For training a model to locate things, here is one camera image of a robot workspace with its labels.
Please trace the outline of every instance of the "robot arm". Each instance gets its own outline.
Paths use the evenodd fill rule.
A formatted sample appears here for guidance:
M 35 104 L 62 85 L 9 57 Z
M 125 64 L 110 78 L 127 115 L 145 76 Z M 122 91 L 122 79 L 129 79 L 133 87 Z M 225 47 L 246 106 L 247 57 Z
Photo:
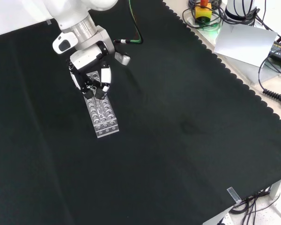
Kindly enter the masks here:
M 104 11 L 112 8 L 118 0 L 43 0 L 46 8 L 56 19 L 61 34 L 53 42 L 56 53 L 62 54 L 75 47 L 67 65 L 76 87 L 87 99 L 94 96 L 104 99 L 111 83 L 111 69 L 104 57 L 115 52 L 107 31 L 95 26 L 88 8 Z M 116 59 L 127 65 L 130 58 L 117 52 Z M 86 73 L 94 66 L 101 66 L 101 82 L 91 80 Z

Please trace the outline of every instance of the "white paper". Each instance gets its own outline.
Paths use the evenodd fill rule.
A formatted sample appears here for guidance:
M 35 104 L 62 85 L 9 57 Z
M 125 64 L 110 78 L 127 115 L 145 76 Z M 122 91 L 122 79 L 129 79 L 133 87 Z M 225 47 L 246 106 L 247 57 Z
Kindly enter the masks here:
M 243 24 L 223 24 L 214 52 L 259 67 L 268 56 L 277 33 Z

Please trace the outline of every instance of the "black cloth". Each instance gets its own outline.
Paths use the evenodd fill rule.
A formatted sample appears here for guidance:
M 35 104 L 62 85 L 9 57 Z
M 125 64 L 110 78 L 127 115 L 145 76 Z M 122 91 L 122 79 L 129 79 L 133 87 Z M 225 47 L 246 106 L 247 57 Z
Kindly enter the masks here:
M 200 225 L 281 179 L 281 120 L 160 0 L 132 1 L 144 37 L 110 60 L 120 132 L 97 139 L 52 42 L 0 36 L 0 225 Z M 125 1 L 90 12 L 134 38 Z

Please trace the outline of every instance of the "transparent lego brick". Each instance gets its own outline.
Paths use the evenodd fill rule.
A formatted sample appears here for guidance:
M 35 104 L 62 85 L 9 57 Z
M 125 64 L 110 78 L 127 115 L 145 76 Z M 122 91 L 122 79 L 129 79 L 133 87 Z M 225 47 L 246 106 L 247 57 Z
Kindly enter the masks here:
M 97 71 L 88 73 L 87 76 L 100 81 Z M 89 114 L 98 138 L 119 131 L 117 118 L 107 96 L 104 100 L 99 100 L 95 97 L 88 100 L 84 98 L 84 100 L 88 106 Z

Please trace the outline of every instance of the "green cable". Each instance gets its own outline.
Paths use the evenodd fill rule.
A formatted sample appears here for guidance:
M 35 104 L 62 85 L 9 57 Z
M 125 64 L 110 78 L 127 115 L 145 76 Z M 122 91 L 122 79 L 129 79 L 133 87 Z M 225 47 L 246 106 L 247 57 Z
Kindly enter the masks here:
M 130 8 L 130 12 L 131 12 L 131 15 L 133 17 L 133 20 L 134 20 L 134 22 L 136 24 L 136 20 L 134 18 L 133 10 L 132 10 L 132 7 L 131 7 L 131 0 L 129 0 L 129 8 Z M 132 43 L 140 43 L 141 42 L 141 36 L 140 36 L 139 30 L 137 29 L 136 26 L 135 26 L 135 28 L 137 30 L 137 33 L 138 33 L 138 36 L 140 37 L 140 39 L 138 39 L 138 40 L 130 40 L 130 42 L 132 42 Z
M 141 36 L 141 33 L 139 31 L 139 28 L 138 28 L 138 26 L 136 24 L 136 20 L 135 20 L 134 15 L 133 15 L 133 10 L 132 10 L 132 7 L 131 7 L 131 0 L 128 0 L 128 6 L 129 6 L 130 16 L 133 18 L 133 23 L 134 23 L 135 29 L 137 30 L 139 39 L 138 40 L 116 39 L 113 42 L 114 43 L 123 43 L 123 44 L 129 44 L 129 43 L 132 43 L 132 44 L 142 44 L 143 43 L 143 38 Z

